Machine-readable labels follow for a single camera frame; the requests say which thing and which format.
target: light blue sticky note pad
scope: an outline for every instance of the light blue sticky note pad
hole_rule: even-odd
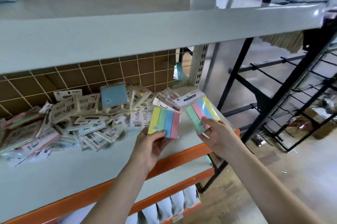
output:
[[[127,103],[125,84],[101,88],[102,107],[108,108]]]

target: metal shelf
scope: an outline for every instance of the metal shelf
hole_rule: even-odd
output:
[[[235,8],[226,8],[229,1]],[[0,73],[319,28],[324,8],[253,0],[21,0],[0,6]]]

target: concrete floor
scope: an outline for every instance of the concrete floor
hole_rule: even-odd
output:
[[[268,169],[326,223],[337,223],[337,129],[328,137],[308,138],[284,153],[271,144],[247,146]],[[201,207],[178,224],[267,223],[230,166],[201,195]]]

